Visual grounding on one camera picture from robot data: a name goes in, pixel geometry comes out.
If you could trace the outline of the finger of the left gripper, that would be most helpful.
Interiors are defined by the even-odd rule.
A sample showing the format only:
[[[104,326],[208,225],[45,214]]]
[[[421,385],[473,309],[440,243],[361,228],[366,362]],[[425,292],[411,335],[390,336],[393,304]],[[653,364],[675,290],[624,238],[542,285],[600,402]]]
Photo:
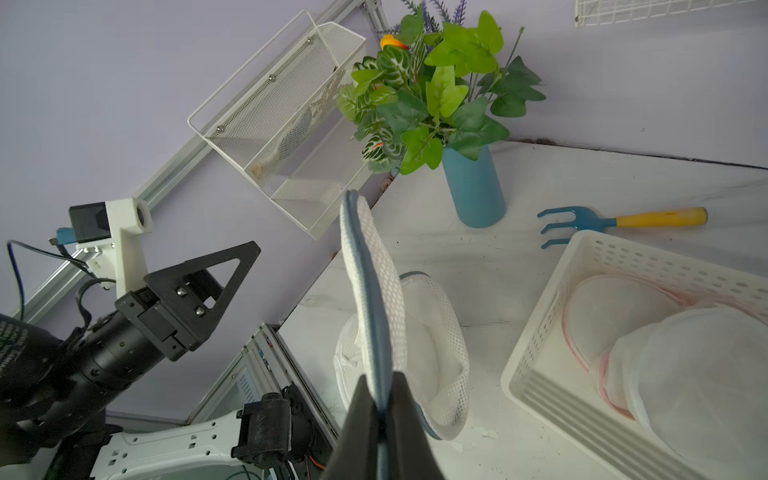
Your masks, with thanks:
[[[249,241],[144,277],[181,348],[194,351],[210,338],[260,253]]]

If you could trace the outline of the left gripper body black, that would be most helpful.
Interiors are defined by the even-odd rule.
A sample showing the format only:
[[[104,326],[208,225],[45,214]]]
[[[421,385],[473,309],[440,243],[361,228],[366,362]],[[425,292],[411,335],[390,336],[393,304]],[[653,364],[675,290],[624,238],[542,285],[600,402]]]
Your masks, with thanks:
[[[74,341],[65,356],[65,404],[68,408],[104,408],[162,360],[188,352],[172,338],[158,297],[145,285],[115,302],[115,310],[95,322],[83,305],[85,293],[105,284],[92,279],[75,294],[84,325],[91,329]]]

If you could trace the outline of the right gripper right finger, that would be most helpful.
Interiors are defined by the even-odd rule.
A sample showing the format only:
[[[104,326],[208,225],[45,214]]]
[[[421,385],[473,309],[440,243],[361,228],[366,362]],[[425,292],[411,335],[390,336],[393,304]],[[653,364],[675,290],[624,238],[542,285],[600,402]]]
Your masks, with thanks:
[[[402,372],[393,373],[387,407],[380,414],[380,478],[444,479]]]

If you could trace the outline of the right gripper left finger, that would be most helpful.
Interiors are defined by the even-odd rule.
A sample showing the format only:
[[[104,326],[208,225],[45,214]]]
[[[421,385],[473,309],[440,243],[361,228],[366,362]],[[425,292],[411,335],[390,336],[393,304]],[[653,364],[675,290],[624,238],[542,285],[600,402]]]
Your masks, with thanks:
[[[379,420],[379,411],[363,375],[358,379],[342,433],[322,479],[378,478]]]

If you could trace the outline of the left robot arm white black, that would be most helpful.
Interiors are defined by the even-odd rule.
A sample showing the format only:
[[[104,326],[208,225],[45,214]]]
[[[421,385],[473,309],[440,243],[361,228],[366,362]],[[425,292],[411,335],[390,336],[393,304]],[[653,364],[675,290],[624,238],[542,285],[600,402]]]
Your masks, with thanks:
[[[260,253],[247,242],[123,286],[114,309],[57,337],[1,319],[1,475],[5,479],[317,479],[333,419],[270,326],[259,328],[191,420],[114,412],[151,369],[213,334]]]

